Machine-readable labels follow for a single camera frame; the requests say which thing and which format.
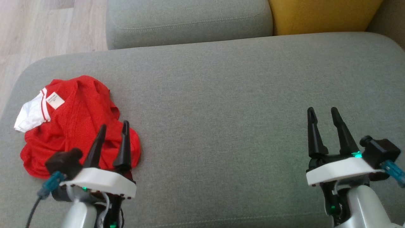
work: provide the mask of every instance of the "red shirt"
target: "red shirt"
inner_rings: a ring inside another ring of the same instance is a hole
[[[51,120],[25,133],[27,144],[21,159],[27,172],[38,178],[48,178],[45,162],[57,151],[82,150],[83,164],[102,124],[107,125],[99,166],[113,169],[113,161],[121,144],[122,123],[119,110],[110,99],[110,90],[90,76],[67,81],[53,80],[46,86],[47,97],[56,92],[65,102],[58,108],[46,104]],[[132,167],[138,163],[141,147],[137,133],[130,129]]]

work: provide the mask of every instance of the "yellow cushion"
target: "yellow cushion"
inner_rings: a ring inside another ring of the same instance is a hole
[[[365,31],[383,0],[269,0],[274,35]]]

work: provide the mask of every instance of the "gray sofa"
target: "gray sofa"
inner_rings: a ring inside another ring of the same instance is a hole
[[[108,0],[109,50],[267,37],[272,33],[267,0]]]
[[[72,54],[28,67],[0,120],[0,221],[23,227],[42,180],[29,176],[13,130],[26,101],[54,78],[90,75],[111,90],[139,134],[136,198],[125,227],[329,227],[309,187],[306,110],[330,153],[338,107],[355,139],[405,148],[405,52],[367,32],[303,34]],[[404,156],[398,165],[405,167]],[[405,219],[403,190],[372,183],[391,220]],[[69,203],[39,204],[32,228],[58,227]]]

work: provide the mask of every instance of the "clothing label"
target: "clothing label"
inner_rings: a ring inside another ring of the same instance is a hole
[[[63,103],[65,103],[65,101],[62,98],[60,98],[60,96],[55,92],[53,92],[51,95],[49,95],[49,97],[46,99],[46,101],[54,109],[59,108],[59,106],[61,106]]]

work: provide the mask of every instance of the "robotic arm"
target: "robotic arm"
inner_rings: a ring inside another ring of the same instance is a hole
[[[338,228],[388,228],[392,224],[380,200],[369,187],[370,181],[394,177],[405,187],[405,174],[395,165],[401,150],[387,139],[361,139],[365,147],[358,149],[337,108],[331,109],[333,124],[337,128],[340,151],[328,155],[317,127],[313,108],[308,109],[308,151],[311,158],[307,169],[310,186],[319,185],[325,198],[325,212]]]
[[[134,198],[136,193],[136,183],[131,174],[129,122],[124,121],[122,142],[112,171],[98,166],[106,129],[106,125],[101,126],[83,166],[79,163],[83,154],[78,148],[57,152],[45,163],[52,176],[38,192],[38,199],[46,198],[51,191],[55,200],[73,202],[62,228],[124,226],[121,203],[124,199]],[[31,217],[32,214],[26,227],[29,227]]]

